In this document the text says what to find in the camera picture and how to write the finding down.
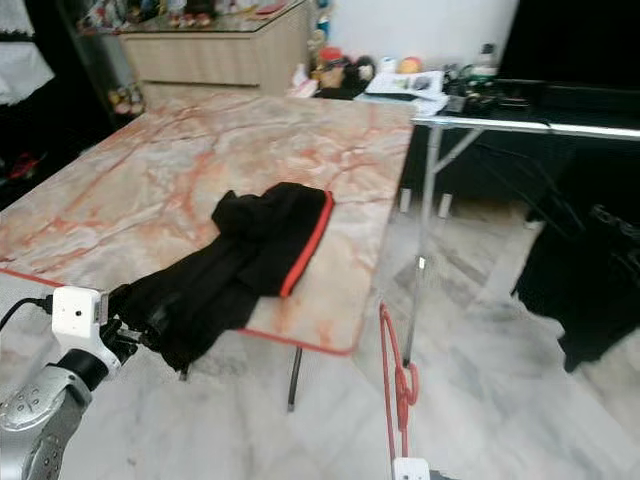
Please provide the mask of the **gold and blue trophy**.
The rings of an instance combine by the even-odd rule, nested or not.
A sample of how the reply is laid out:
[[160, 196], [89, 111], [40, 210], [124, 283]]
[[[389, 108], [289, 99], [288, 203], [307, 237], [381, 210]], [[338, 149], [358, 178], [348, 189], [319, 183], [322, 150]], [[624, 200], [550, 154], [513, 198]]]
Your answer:
[[314, 33], [312, 41], [316, 44], [328, 44], [332, 37], [330, 19], [335, 0], [314, 0]]

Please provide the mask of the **marble pattern folding table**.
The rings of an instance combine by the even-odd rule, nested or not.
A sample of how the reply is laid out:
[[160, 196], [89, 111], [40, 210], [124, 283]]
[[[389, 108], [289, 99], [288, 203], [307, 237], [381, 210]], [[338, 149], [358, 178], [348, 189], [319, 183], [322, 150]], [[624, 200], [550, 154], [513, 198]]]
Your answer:
[[324, 189], [332, 218], [296, 287], [244, 325], [303, 352], [356, 351], [413, 133], [408, 106], [251, 93], [161, 102], [0, 216], [0, 270], [110, 291], [218, 236], [224, 193]]

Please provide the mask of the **clear bottle with green label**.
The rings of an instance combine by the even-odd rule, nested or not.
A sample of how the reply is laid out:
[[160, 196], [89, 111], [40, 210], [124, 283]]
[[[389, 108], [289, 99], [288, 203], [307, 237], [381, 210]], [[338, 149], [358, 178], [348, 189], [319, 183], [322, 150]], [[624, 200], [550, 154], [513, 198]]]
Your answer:
[[470, 73], [468, 73], [471, 82], [492, 82], [497, 76], [498, 65], [495, 60], [495, 50], [497, 50], [497, 46], [494, 44], [484, 44], [481, 47], [480, 54], [476, 56], [474, 63], [471, 64]]

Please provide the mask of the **black low television console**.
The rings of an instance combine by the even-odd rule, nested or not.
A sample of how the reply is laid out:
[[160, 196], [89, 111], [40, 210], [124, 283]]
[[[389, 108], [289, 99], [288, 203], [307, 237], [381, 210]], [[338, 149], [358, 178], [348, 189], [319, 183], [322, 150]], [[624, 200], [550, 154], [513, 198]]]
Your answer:
[[[524, 100], [498, 104], [477, 118], [547, 122], [640, 131], [640, 91], [502, 84]], [[436, 174], [435, 191], [456, 198], [522, 200], [572, 198], [589, 187], [605, 197], [640, 186], [640, 141], [563, 138], [549, 134], [485, 132]]]

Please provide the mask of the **light wooden sideboard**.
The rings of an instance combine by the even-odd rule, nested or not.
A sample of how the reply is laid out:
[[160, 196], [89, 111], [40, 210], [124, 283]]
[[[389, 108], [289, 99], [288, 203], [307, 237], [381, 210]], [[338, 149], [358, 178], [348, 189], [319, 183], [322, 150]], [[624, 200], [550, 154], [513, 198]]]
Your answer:
[[160, 15], [116, 37], [146, 104], [187, 93], [284, 96], [310, 61], [314, 10], [314, 1], [287, 0], [268, 15], [219, 15], [204, 28]]

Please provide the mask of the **clear jar with red lid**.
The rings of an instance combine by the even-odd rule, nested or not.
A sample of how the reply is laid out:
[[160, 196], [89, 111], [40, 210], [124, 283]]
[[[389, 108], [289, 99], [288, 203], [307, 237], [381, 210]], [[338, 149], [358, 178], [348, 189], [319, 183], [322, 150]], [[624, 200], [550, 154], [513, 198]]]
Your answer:
[[314, 78], [321, 90], [342, 87], [346, 77], [347, 56], [339, 47], [325, 46], [316, 51]]

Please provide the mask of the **black flat screen television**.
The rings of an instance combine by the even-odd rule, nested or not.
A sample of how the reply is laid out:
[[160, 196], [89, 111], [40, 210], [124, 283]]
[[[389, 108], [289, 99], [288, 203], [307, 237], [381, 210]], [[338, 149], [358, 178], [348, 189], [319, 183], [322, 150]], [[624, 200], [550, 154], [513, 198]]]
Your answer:
[[518, 0], [499, 77], [640, 90], [640, 0]]

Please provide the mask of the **dark glass display cabinet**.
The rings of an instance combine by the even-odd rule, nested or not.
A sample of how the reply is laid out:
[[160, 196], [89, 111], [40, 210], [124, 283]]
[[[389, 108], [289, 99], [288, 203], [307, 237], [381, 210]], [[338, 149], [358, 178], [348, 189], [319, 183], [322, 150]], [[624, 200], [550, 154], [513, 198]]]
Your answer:
[[52, 0], [93, 96], [114, 125], [145, 113], [140, 83], [119, 33], [129, 26], [128, 0]]

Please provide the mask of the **red plastic clothes hanger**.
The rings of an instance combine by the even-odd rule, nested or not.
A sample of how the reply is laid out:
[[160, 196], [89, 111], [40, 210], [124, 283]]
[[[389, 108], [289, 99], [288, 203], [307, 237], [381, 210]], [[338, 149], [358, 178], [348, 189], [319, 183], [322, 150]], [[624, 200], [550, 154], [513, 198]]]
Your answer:
[[404, 361], [390, 311], [378, 306], [379, 362], [389, 465], [410, 456], [410, 412], [420, 393], [419, 367]]

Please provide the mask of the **black shirt with red trim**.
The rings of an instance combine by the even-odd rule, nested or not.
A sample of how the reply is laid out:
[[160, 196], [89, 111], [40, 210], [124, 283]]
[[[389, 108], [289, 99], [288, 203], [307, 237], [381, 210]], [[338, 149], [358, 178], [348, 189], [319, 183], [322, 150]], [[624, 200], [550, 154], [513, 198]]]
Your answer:
[[140, 332], [166, 365], [187, 370], [221, 334], [247, 325], [262, 297], [292, 293], [325, 236], [333, 193], [282, 182], [261, 195], [225, 193], [209, 244], [168, 268], [119, 285], [109, 316]]

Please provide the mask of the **pink white tissue box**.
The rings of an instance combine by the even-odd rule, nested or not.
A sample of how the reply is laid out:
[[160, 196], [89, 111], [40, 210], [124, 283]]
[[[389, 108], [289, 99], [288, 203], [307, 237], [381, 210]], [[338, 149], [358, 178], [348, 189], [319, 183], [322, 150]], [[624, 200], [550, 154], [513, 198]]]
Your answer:
[[298, 64], [291, 77], [291, 90], [287, 95], [293, 99], [311, 99], [319, 91], [319, 83], [311, 77], [305, 64]]

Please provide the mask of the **black mouse ear toys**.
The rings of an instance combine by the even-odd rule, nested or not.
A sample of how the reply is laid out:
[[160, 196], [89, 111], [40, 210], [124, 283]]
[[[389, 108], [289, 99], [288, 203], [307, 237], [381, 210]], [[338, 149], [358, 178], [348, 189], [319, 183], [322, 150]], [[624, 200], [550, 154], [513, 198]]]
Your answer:
[[343, 90], [364, 91], [372, 77], [378, 73], [374, 60], [369, 55], [362, 55], [355, 60], [344, 58], [344, 61], [346, 64], [343, 65], [340, 87]]

